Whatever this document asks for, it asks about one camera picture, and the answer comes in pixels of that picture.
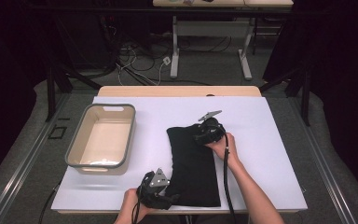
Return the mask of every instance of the black cable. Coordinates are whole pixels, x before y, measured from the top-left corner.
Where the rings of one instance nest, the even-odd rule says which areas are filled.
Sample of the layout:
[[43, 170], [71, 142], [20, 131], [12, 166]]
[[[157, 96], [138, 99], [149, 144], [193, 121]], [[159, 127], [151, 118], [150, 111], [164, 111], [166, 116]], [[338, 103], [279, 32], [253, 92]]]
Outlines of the black cable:
[[182, 80], [178, 80], [178, 79], [175, 79], [175, 80], [159, 80], [159, 79], [155, 79], [155, 78], [152, 78], [152, 77], [148, 77], [148, 78], [145, 78], [145, 77], [142, 77], [136, 73], [134, 73], [132, 70], [130, 70], [129, 68], [124, 68], [124, 70], [129, 73], [132, 77], [134, 77], [135, 79], [138, 77], [146, 82], [148, 82], [150, 85], [152, 86], [155, 86], [154, 83], [150, 83], [150, 80], [151, 81], [160, 81], [160, 82], [185, 82], [185, 83], [195, 83], [195, 84], [200, 84], [200, 85], [204, 85], [204, 86], [213, 86], [212, 84], [209, 84], [209, 83], [205, 83], [205, 82], [198, 82], [198, 81], [194, 81], [194, 80], [185, 80], [185, 79], [182, 79]]
[[139, 76], [134, 74], [130, 69], [128, 69], [127, 67], [124, 67], [124, 65], [119, 61], [117, 60], [117, 65], [120, 66], [120, 70], [124, 70], [126, 71], [130, 76], [132, 76], [136, 81], [138, 81], [141, 85], [143, 86], [148, 86], [147, 83], [143, 83], [143, 81], [141, 79], [139, 79]]
[[50, 199], [54, 195], [54, 193], [57, 192], [57, 189], [60, 186], [61, 182], [62, 182], [62, 180], [60, 180], [60, 182], [53, 188], [53, 191], [49, 194], [48, 199], [45, 202], [45, 205], [43, 205], [42, 212], [40, 213], [40, 216], [39, 216], [39, 224], [42, 223], [43, 216], [45, 215], [46, 208], [48, 207], [48, 203], [50, 202]]
[[301, 214], [299, 212], [296, 212], [296, 214], [300, 217], [300, 224], [302, 224], [304, 222], [303, 217], [301, 216]]
[[149, 177], [149, 175], [146, 174], [144, 176], [144, 178], [142, 179], [141, 185], [139, 186], [139, 188], [137, 189], [138, 191], [138, 202], [136, 203], [136, 205], [133, 206], [132, 208], [132, 215], [131, 215], [131, 223], [132, 224], [136, 224], [138, 221], [138, 216], [139, 216], [139, 209], [141, 208], [141, 194], [142, 194], [142, 188], [144, 187], [145, 181], [146, 179]]
[[[183, 46], [179, 43], [179, 41], [181, 41], [181, 42], [186, 42], [186, 43], [187, 43], [187, 46], [186, 46], [186, 47], [183, 47]], [[181, 49], [181, 50], [183, 50], [183, 49], [188, 49], [188, 48], [191, 47], [191, 42], [190, 42], [187, 38], [184, 39], [184, 38], [181, 38], [180, 36], [178, 36], [177, 46], [178, 46], [178, 48]]]
[[[122, 59], [120, 56], [127, 56], [127, 59]], [[130, 54], [128, 54], [128, 55], [124, 55], [124, 54], [119, 54], [118, 55], [118, 58], [121, 60], [121, 61], [123, 61], [123, 62], [127, 62], [129, 59], [130, 59]]]
[[188, 52], [221, 52], [221, 51], [224, 51], [226, 49], [228, 49], [228, 47], [231, 45], [231, 36], [229, 37], [229, 41], [228, 41], [228, 44], [223, 48], [223, 49], [220, 49], [220, 50], [214, 50], [216, 49], [217, 47], [219, 47], [225, 40], [227, 39], [227, 36], [224, 37], [218, 44], [216, 44], [214, 47], [212, 47], [211, 49], [207, 49], [207, 50], [200, 50], [200, 49], [189, 49], [190, 47], [190, 44], [187, 48], [181, 48], [181, 47], [178, 47], [180, 50], [182, 51], [188, 51]]
[[135, 71], [138, 71], [138, 72], [145, 72], [145, 71], [149, 71], [150, 69], [152, 69], [154, 67], [154, 65], [156, 64], [156, 60], [152, 58], [152, 65], [150, 65], [149, 67], [147, 68], [144, 68], [144, 69], [140, 69], [140, 68], [135, 68], [133, 66], [133, 63], [130, 64], [130, 67], [135, 70]]
[[162, 56], [168, 54], [168, 51], [170, 51], [170, 48], [167, 47], [167, 46], [164, 46], [164, 45], [161, 45], [161, 44], [155, 44], [157, 46], [162, 46], [165, 48], [165, 51], [163, 53], [160, 53], [159, 55], [153, 55], [151, 53], [148, 53], [147, 51], [144, 51], [143, 48], [139, 48], [139, 50], [143, 53], [143, 54], [140, 54], [140, 55], [147, 55], [149, 56], [151, 59], [159, 59], [161, 58]]
[[231, 197], [229, 196], [229, 191], [228, 191], [228, 183], [227, 183], [227, 168], [228, 168], [228, 138], [227, 138], [227, 134], [226, 132], [220, 128], [220, 130], [223, 131], [225, 138], [226, 138], [226, 149], [225, 149], [225, 158], [224, 158], [224, 162], [223, 162], [223, 177], [224, 177], [224, 185], [225, 185], [225, 194], [226, 194], [226, 198], [227, 198], [227, 203], [228, 203], [228, 208], [229, 208], [229, 212], [231, 213], [233, 219], [234, 219], [234, 224], [237, 223], [237, 219], [235, 218], [235, 213], [234, 213], [234, 208], [232, 207], [232, 202], [231, 202]]
[[171, 50], [171, 47], [167, 47], [167, 46], [165, 46], [165, 45], [163, 45], [163, 44], [160, 44], [160, 43], [157, 43], [157, 44], [155, 44], [155, 45], [156, 45], [156, 46], [161, 46], [161, 47], [165, 48], [165, 51], [164, 51], [163, 53], [160, 53], [158, 56], [153, 56], [153, 55], [151, 55], [151, 56], [153, 57], [153, 59], [162, 58], [162, 56], [167, 55], [168, 52], [170, 52], [170, 50]]
[[97, 77], [104, 77], [109, 75], [110, 73], [112, 73], [113, 71], [115, 71], [116, 68], [109, 66], [106, 69], [103, 70], [103, 72], [99, 73], [99, 74], [92, 74], [92, 75], [83, 75], [84, 77], [88, 78], [88, 79], [94, 79]]
[[144, 84], [145, 86], [156, 86], [155, 83], [153, 83], [148, 77], [144, 77], [141, 76], [137, 73], [135, 73], [134, 71], [130, 70], [129, 68], [124, 68], [124, 70], [130, 74], [130, 76], [134, 77], [134, 78], [140, 78], [141, 80], [143, 80], [144, 82], [146, 82], [146, 84]]

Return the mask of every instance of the human arm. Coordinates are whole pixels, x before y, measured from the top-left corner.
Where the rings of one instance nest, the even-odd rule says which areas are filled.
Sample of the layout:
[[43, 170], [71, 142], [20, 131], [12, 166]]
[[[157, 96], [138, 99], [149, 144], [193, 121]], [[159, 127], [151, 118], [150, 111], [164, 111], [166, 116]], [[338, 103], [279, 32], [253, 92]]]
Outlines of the human arm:
[[[120, 213], [114, 224], [131, 224], [131, 217], [134, 215], [132, 210], [137, 203], [138, 195], [136, 194], [136, 189], [128, 189], [124, 194], [123, 204], [121, 205]], [[156, 210], [154, 208], [148, 208], [141, 203], [140, 206], [137, 222], [140, 222], [147, 214]]]
[[[243, 166], [238, 157], [234, 136], [227, 133], [228, 140], [228, 168], [231, 170], [240, 188], [242, 198], [249, 210], [249, 215], [255, 224], [283, 223], [266, 193], [257, 185]], [[210, 147], [220, 159], [224, 159], [226, 150], [225, 136], [218, 142], [206, 145]]]

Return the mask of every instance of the hand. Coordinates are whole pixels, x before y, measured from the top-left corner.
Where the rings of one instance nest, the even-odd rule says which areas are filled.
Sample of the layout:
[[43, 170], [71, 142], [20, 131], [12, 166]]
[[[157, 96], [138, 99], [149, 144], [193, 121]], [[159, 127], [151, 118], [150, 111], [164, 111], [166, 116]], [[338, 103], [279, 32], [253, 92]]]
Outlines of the hand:
[[[128, 189], [124, 194], [123, 204], [121, 205], [120, 213], [117, 216], [115, 224], [131, 224], [132, 210], [137, 203], [138, 195], [136, 194], [136, 189]], [[143, 204], [140, 204], [140, 206], [137, 222], [140, 222], [147, 214], [156, 210], [154, 208], [148, 208]]]
[[[234, 135], [231, 133], [226, 133], [228, 139], [228, 165], [232, 162], [240, 161], [237, 154], [237, 146], [235, 145], [235, 138]], [[212, 142], [210, 144], [206, 144], [206, 147], [210, 147], [216, 155], [220, 159], [225, 158], [225, 151], [226, 151], [226, 137], [223, 136], [218, 142]]]

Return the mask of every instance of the electrical cable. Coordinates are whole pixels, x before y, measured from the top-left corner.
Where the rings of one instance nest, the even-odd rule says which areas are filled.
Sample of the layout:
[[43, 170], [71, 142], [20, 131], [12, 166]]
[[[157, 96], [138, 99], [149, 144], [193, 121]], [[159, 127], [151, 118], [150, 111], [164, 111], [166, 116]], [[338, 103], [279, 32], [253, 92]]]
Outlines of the electrical cable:
[[[187, 43], [187, 46], [186, 47], [183, 47], [181, 46], [181, 44], [179, 44], [179, 41], [181, 42], [186, 42]], [[183, 49], [188, 49], [191, 47], [191, 43], [188, 39], [184, 39], [184, 38], [181, 38], [181, 36], [178, 36], [178, 44], [177, 44], [178, 48], [183, 50]]]
[[136, 205], [133, 206], [132, 208], [132, 215], [131, 215], [131, 224], [136, 224], [138, 222], [138, 216], [139, 216], [139, 209], [141, 208], [141, 193], [142, 193], [142, 188], [145, 185], [145, 181], [148, 178], [148, 175], [145, 175], [144, 178], [142, 179], [141, 185], [139, 186], [139, 189], [137, 189], [138, 191], [138, 201], [136, 203]]
[[135, 64], [134, 64], [134, 63], [132, 63], [132, 64], [130, 65], [130, 67], [131, 67], [133, 70], [138, 71], [138, 72], [144, 72], [144, 71], [149, 71], [150, 69], [152, 69], [152, 68], [155, 66], [155, 64], [156, 64], [156, 59], [159, 59], [159, 58], [161, 58], [161, 57], [167, 55], [168, 52], [169, 52], [169, 47], [164, 46], [164, 45], [161, 45], [161, 44], [156, 44], [156, 45], [162, 46], [162, 47], [165, 49], [164, 52], [160, 53], [159, 55], [153, 55], [153, 54], [151, 54], [151, 53], [148, 53], [148, 52], [144, 51], [142, 47], [139, 48], [138, 46], [136, 46], [136, 47], [133, 46], [133, 44], [125, 45], [125, 46], [122, 48], [122, 50], [125, 50], [125, 49], [126, 49], [127, 51], [129, 51], [129, 49], [131, 49], [133, 52], [135, 52], [134, 49], [138, 49], [138, 50], [141, 51], [141, 53], [139, 53], [139, 52], [138, 52], [138, 53], [135, 53], [137, 58], [139, 58], [139, 56], [146, 56], [147, 58], [150, 58], [150, 60], [152, 61], [152, 63], [151, 63], [151, 65], [150, 65], [149, 67], [146, 67], [146, 68], [141, 69], [141, 68], [135, 67]]
[[222, 127], [220, 127], [218, 125], [213, 125], [213, 127], [220, 129], [220, 131], [223, 132], [223, 135], [226, 138], [225, 157], [223, 158], [223, 183], [225, 186], [225, 194], [226, 194], [226, 198], [227, 198], [228, 208], [229, 208], [230, 214], [232, 215], [232, 217], [234, 219], [234, 224], [236, 224], [237, 219], [235, 218], [234, 208], [232, 206], [231, 197], [229, 195], [228, 182], [227, 182], [227, 168], [228, 168], [228, 154], [229, 154], [227, 133], [226, 133], [226, 130], [224, 130]]
[[[155, 66], [155, 69], [158, 70], [158, 73], [162, 73], [164, 71], [162, 71], [162, 67], [160, 68], [157, 68]], [[181, 82], [181, 83], [194, 83], [194, 84], [198, 84], [198, 85], [202, 85], [202, 86], [213, 86], [212, 84], [209, 84], [209, 83], [205, 83], [205, 82], [199, 82], [199, 81], [195, 81], [195, 80], [186, 80], [186, 79], [180, 79], [180, 78], [176, 78], [176, 79], [169, 79], [169, 80], [164, 80], [164, 79], [161, 79], [160, 82], [165, 82], [165, 83], [178, 83], [178, 82]]]
[[159, 59], [159, 58], [163, 57], [164, 55], [166, 55], [171, 49], [170, 47], [167, 47], [167, 46], [159, 44], [159, 43], [154, 43], [154, 45], [163, 47], [165, 49], [165, 51], [158, 55], [154, 55], [154, 54], [150, 53], [149, 50], [145, 50], [142, 46], [136, 45], [136, 48], [134, 48], [134, 49], [140, 50], [142, 52], [142, 54], [140, 54], [140, 55], [146, 55], [146, 56], [150, 57], [151, 59]]
[[[127, 56], [127, 59], [122, 59], [121, 56]], [[131, 57], [130, 54], [128, 54], [128, 55], [123, 55], [123, 54], [120, 53], [120, 54], [118, 55], [118, 58], [119, 58], [122, 62], [127, 62], [127, 61], [130, 59], [130, 57]]]
[[99, 73], [99, 74], [92, 74], [92, 75], [84, 75], [82, 74], [84, 77], [88, 78], [88, 79], [94, 79], [94, 78], [98, 78], [98, 77], [104, 77], [109, 75], [110, 73], [112, 73], [113, 71], [115, 71], [114, 67], [107, 67], [103, 72]]
[[300, 224], [303, 224], [304, 218], [301, 216], [299, 212], [296, 212], [296, 214], [300, 217]]
[[[132, 76], [132, 77], [133, 77], [137, 82], [139, 82], [141, 85], [143, 85], [143, 86], [148, 86], [148, 84], [145, 83], [140, 77], [138, 77], [137, 75], [133, 74], [130, 69], [124, 68], [123, 70], [126, 71], [130, 76]], [[121, 70], [119, 70], [118, 78], [119, 78], [120, 84], [121, 84], [122, 86], [124, 86], [124, 85], [121, 83], [120, 75], [121, 75]]]
[[[127, 50], [131, 50], [131, 51], [133, 52], [133, 59], [131, 60], [131, 62], [130, 62], [129, 64], [122, 66], [122, 67], [121, 67], [121, 70], [124, 69], [124, 68], [127, 68], [128, 66], [130, 66], [131, 68], [133, 68], [132, 65], [133, 65], [133, 63], [135, 62], [135, 60], [138, 58], [138, 55], [136, 54], [136, 52], [135, 52], [133, 49], [128, 48]], [[155, 64], [155, 60], [153, 59], [153, 64], [152, 64], [152, 66], [150, 66], [149, 68], [147, 68], [147, 69], [145, 69], [145, 70], [139, 70], [139, 69], [135, 69], [135, 70], [137, 70], [137, 71], [148, 71], [148, 70], [150, 70], [150, 69], [152, 69], [152, 68], [154, 67], [154, 64]], [[151, 84], [156, 85], [156, 83], [154, 83], [153, 81], [148, 80], [148, 78], [145, 77], [144, 75], [141, 75], [141, 74], [136, 73], [136, 72], [133, 72], [133, 74], [136, 74], [136, 75], [142, 77], [143, 79], [147, 80], [147, 81], [150, 82]]]
[[207, 50], [189, 49], [189, 47], [190, 47], [189, 41], [188, 41], [189, 47], [187, 47], [187, 48], [181, 48], [181, 47], [179, 47], [179, 49], [182, 50], [182, 51], [189, 51], [189, 52], [221, 52], [221, 51], [224, 51], [224, 50], [228, 49], [228, 47], [231, 45], [231, 41], [232, 41], [231, 36], [229, 37], [228, 44], [227, 44], [223, 49], [220, 49], [220, 50], [214, 50], [214, 49], [216, 49], [217, 47], [219, 47], [226, 39], [227, 39], [227, 36], [224, 37], [217, 45], [215, 45], [215, 46], [212, 47], [211, 49], [207, 49]]
[[117, 64], [117, 66], [119, 67], [119, 70], [118, 70], [118, 81], [119, 81], [120, 85], [123, 86], [123, 83], [121, 82], [121, 79], [120, 79], [120, 75], [121, 75], [121, 71], [124, 70], [124, 71], [126, 71], [127, 73], [129, 73], [131, 76], [133, 76], [133, 77], [138, 77], [138, 78], [142, 79], [143, 81], [145, 81], [146, 83], [148, 83], [149, 85], [158, 86], [159, 83], [161, 82], [161, 69], [162, 69], [162, 65], [164, 65], [164, 64], [165, 64], [165, 63], [162, 63], [161, 66], [160, 66], [160, 68], [159, 68], [158, 80], [155, 80], [155, 79], [152, 80], [152, 79], [149, 78], [149, 77], [146, 77], [146, 76], [144, 76], [144, 75], [142, 75], [142, 74], [139, 74], [139, 73], [137, 73], [137, 72], [134, 72], [134, 71], [130, 70], [130, 69], [127, 67], [127, 65], [121, 66], [121, 64]]
[[128, 63], [128, 64], [126, 64], [126, 65], [123, 65], [121, 62], [116, 62], [116, 65], [118, 66], [118, 81], [119, 81], [120, 85], [123, 86], [123, 84], [121, 83], [120, 75], [121, 75], [122, 70], [124, 70], [124, 71], [126, 71], [130, 76], [132, 76], [135, 80], [137, 80], [139, 83], [141, 83], [142, 85], [146, 86], [147, 84], [144, 84], [144, 83], [143, 83], [139, 78], [137, 78], [136, 76], [141, 77], [141, 79], [143, 79], [143, 80], [145, 80], [145, 77], [143, 77], [143, 76], [140, 75], [140, 74], [134, 74], [133, 71], [131, 71], [130, 69], [128, 69], [128, 66], [130, 66], [132, 63], [134, 63], [135, 60], [136, 60], [136, 53], [135, 53], [135, 51], [134, 51], [133, 49], [130, 49], [130, 50], [131, 50], [131, 51], [133, 52], [133, 54], [134, 54], [134, 56], [133, 56], [133, 58], [132, 58], [132, 60], [131, 60], [130, 63]]
[[49, 194], [48, 199], [46, 200], [45, 204], [43, 205], [42, 212], [39, 216], [39, 224], [43, 222], [43, 216], [45, 215], [46, 208], [48, 207], [48, 203], [50, 202], [51, 197], [54, 195], [55, 192], [57, 192], [58, 187], [60, 186], [62, 180], [53, 188], [53, 191]]

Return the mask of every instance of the person's left hand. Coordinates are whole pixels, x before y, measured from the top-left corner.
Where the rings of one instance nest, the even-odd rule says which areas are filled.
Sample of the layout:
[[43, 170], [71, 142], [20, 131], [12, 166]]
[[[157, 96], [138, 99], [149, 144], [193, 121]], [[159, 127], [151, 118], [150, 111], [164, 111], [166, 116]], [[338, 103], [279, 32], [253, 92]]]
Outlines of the person's left hand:
[[[128, 189], [124, 194], [123, 204], [121, 205], [120, 213], [117, 216], [115, 224], [132, 224], [132, 210], [137, 203], [138, 195], [136, 194], [136, 189]], [[140, 204], [140, 206], [137, 223], [140, 222], [147, 214], [156, 210], [154, 208], [148, 208], [143, 204]]]

